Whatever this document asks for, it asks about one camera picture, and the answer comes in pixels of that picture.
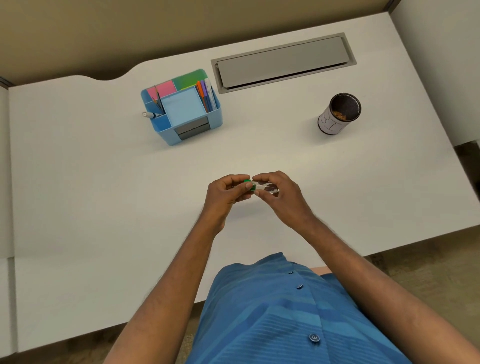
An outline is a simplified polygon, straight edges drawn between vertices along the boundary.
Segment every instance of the forearm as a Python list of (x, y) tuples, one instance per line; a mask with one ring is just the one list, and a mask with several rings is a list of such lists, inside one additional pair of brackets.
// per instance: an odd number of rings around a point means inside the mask
[(122, 331), (106, 364), (175, 362), (214, 237), (214, 228), (200, 218)]
[(480, 363), (480, 354), (455, 328), (358, 255), (322, 222), (299, 233), (359, 307), (414, 363)]

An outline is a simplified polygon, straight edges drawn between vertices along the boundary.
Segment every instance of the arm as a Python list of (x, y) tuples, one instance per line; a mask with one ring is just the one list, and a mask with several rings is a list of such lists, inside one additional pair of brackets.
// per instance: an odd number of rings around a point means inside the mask
[(233, 204), (251, 197), (252, 183), (241, 183), (248, 178), (244, 174), (229, 175), (208, 186), (197, 222), (160, 281), (123, 329), (105, 364), (175, 362), (213, 239), (223, 229)]
[(323, 224), (286, 174), (263, 173), (252, 179), (278, 186), (278, 196), (258, 190), (255, 194), (317, 251), (362, 311), (412, 362), (480, 363), (480, 353), (453, 326)]

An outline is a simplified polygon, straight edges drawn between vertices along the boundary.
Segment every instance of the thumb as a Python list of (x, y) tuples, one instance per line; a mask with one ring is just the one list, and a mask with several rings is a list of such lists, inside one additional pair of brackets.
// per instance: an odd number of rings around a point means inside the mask
[(230, 188), (232, 198), (235, 200), (242, 196), (243, 194), (247, 193), (253, 187), (252, 182), (244, 182), (240, 183), (239, 185), (235, 186), (235, 188)]
[(254, 193), (270, 206), (276, 200), (275, 196), (265, 190), (256, 190)]

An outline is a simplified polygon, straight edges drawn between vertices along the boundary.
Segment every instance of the white marker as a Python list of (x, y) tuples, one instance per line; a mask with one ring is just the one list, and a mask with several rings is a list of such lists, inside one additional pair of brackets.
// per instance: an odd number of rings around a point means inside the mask
[(213, 110), (216, 110), (215, 98), (213, 97), (212, 84), (208, 78), (205, 78), (205, 88), (207, 89), (208, 98), (210, 99), (210, 104), (212, 104)]
[(162, 116), (162, 114), (154, 114), (152, 112), (147, 112), (147, 111), (142, 112), (142, 115), (150, 119), (155, 119), (155, 118), (158, 118), (159, 116)]

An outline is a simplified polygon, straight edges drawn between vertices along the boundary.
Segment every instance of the right hand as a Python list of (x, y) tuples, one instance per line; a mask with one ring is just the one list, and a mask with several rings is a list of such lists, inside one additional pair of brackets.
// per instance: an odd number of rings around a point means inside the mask
[(278, 218), (288, 227), (300, 233), (304, 228), (318, 221), (301, 194), (300, 187), (282, 171), (260, 173), (253, 181), (272, 182), (280, 190), (278, 197), (265, 190), (256, 190), (255, 195), (273, 209)]

